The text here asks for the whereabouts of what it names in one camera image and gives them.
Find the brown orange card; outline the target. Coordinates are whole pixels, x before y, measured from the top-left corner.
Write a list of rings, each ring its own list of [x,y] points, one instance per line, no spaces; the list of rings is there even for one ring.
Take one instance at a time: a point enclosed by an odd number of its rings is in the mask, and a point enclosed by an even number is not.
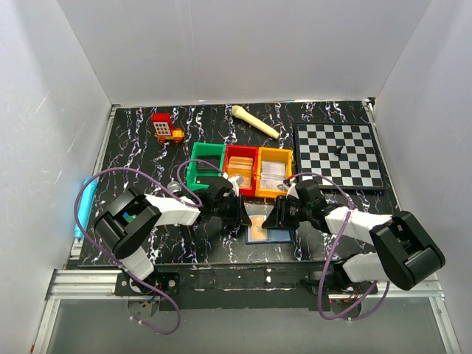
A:
[[[266,220],[265,215],[251,215],[251,226],[249,228],[249,242],[262,242],[268,239],[268,232],[262,227]]]

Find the navy blue card holder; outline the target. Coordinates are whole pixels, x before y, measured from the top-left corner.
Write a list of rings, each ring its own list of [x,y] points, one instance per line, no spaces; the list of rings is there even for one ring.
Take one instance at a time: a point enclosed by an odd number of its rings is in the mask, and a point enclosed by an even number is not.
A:
[[[246,231],[246,244],[270,244],[270,243],[292,243],[294,241],[294,235],[292,231],[283,229],[267,229],[268,239],[262,242],[249,242],[248,233],[249,228]]]

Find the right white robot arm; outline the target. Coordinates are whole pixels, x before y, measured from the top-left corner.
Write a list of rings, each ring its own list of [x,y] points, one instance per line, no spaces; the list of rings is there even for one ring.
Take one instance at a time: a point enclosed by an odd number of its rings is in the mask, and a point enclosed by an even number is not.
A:
[[[330,204],[314,180],[290,183],[262,227],[296,230],[302,222],[375,248],[373,253],[354,254],[334,266],[333,282],[342,293],[354,291],[361,282],[374,281],[390,281],[408,291],[445,266],[445,255],[412,213],[379,215]]]

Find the white gold VIP card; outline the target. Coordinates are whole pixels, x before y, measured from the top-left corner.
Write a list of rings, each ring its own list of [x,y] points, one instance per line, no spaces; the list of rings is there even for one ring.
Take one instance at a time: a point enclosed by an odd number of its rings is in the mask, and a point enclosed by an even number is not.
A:
[[[260,175],[260,189],[262,190],[284,190],[284,175],[262,173]]]

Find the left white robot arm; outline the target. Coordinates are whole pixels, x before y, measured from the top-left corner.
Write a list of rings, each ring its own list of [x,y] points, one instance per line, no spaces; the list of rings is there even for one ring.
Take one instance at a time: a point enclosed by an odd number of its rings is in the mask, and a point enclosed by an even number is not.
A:
[[[157,285],[154,265],[142,244],[157,226],[192,226],[213,217],[225,224],[251,226],[243,196],[236,178],[215,177],[214,181],[195,194],[202,206],[189,206],[191,200],[144,194],[131,187],[115,199],[96,219],[95,235],[110,249],[126,271],[132,273],[131,285],[142,295],[151,294]]]

